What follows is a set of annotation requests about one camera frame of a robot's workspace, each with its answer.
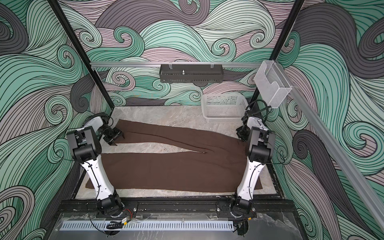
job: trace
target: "patterned wallpaper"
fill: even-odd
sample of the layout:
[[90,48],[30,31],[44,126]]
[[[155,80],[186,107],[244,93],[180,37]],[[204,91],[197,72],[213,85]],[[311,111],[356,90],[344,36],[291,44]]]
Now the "patterned wallpaper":
[[66,132],[110,111],[47,1],[0,0],[1,239],[44,237],[79,179]]
[[[320,2],[312,0],[309,4]],[[91,61],[269,59],[293,0],[60,0]],[[117,106],[200,105],[203,93],[250,98],[257,69],[225,69],[224,83],[161,83],[159,68],[99,68]]]
[[[278,61],[384,200],[384,2],[326,0],[299,13]],[[290,96],[267,124],[274,162],[310,239],[384,239]]]

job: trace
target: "brown fabric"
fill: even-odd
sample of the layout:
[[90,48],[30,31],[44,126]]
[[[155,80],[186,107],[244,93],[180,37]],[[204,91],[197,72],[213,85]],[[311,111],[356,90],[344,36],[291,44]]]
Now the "brown fabric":
[[[119,120],[125,139],[116,143],[159,142],[195,152],[102,154],[103,166],[116,189],[167,189],[235,192],[247,157],[244,143],[217,132]],[[91,181],[87,188],[93,188]],[[260,179],[255,189],[262,189]]]

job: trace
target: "red wire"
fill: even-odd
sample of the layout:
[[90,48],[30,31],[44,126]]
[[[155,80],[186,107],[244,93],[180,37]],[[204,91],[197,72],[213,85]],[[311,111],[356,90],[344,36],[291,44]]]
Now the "red wire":
[[129,213],[131,214],[131,218],[132,218],[133,214],[132,214],[131,210],[129,210],[129,209],[125,209],[125,210],[129,211]]

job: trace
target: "gray marble surface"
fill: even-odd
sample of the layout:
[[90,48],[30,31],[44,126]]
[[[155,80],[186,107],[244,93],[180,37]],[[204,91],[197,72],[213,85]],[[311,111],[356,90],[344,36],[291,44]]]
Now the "gray marble surface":
[[[190,127],[200,130],[208,130],[236,137],[236,128],[238,124],[207,123],[202,115],[200,106],[143,106],[143,107],[116,107],[112,113],[114,125],[119,119],[144,122],[173,127]],[[189,151],[176,146],[155,143],[128,143],[109,146],[104,140],[101,140],[103,153],[116,152],[142,152],[142,153],[169,153]],[[96,197],[94,189],[85,187],[89,177],[85,176],[76,199],[92,199]],[[271,177],[266,167],[260,173],[260,180],[263,188],[255,190],[255,194],[275,194]],[[230,195],[228,193],[212,192],[187,192],[161,189],[117,189],[120,197],[163,197],[163,196],[201,196],[201,195]]]

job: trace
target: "perforated basket wall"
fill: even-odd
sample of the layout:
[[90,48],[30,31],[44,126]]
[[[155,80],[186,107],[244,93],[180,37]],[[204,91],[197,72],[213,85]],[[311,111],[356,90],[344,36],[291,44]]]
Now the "perforated basket wall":
[[201,109],[209,123],[242,124],[248,103],[241,94],[203,94]]

